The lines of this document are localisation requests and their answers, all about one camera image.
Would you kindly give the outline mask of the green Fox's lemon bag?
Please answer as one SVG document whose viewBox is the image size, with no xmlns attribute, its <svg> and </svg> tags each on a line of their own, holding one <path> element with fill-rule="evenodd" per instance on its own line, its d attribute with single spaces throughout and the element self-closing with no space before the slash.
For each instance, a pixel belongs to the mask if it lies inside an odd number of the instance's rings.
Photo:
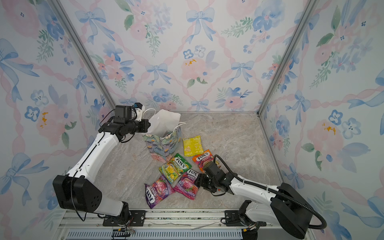
<svg viewBox="0 0 384 240">
<path fill-rule="evenodd" d="M 180 154 L 176 154 L 167 163 L 159 167 L 160 173 L 173 184 L 180 176 L 190 170 L 192 165 Z"/>
</svg>

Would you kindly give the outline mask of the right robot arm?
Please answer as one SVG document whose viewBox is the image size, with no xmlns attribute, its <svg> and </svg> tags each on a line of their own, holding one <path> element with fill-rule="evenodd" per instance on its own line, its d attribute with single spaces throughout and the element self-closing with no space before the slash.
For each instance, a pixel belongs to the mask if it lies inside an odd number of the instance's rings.
<svg viewBox="0 0 384 240">
<path fill-rule="evenodd" d="M 238 211 L 244 226 L 257 222 L 278 224 L 291 236 L 305 238 L 313 214 L 305 209 L 308 203 L 292 187 L 253 182 L 232 171 L 225 173 L 213 162 L 208 163 L 204 170 L 198 175 L 195 185 L 217 196 L 228 193 L 246 198 Z"/>
</svg>

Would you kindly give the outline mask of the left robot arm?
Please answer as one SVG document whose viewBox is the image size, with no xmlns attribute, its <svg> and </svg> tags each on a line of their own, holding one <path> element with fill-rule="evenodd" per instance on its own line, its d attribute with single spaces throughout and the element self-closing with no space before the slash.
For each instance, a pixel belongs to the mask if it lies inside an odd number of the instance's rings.
<svg viewBox="0 0 384 240">
<path fill-rule="evenodd" d="M 115 146 L 128 142 L 127 135 L 133 137 L 136 133 L 148 131 L 151 124 L 143 118 L 144 112 L 145 106 L 140 103 L 117 105 L 114 115 L 107 115 L 101 121 L 95 140 L 79 162 L 66 175 L 58 175 L 53 180 L 62 209 L 119 217 L 129 213 L 127 203 L 105 197 L 94 181 Z"/>
</svg>

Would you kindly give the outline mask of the floral paper gift bag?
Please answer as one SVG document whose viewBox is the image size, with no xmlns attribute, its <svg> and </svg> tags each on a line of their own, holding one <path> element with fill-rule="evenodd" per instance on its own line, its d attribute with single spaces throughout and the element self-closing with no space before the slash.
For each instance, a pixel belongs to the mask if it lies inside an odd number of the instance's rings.
<svg viewBox="0 0 384 240">
<path fill-rule="evenodd" d="M 167 110 L 154 111 L 150 117 L 151 126 L 142 134 L 152 159 L 166 163 L 174 155 L 182 138 L 181 114 Z"/>
</svg>

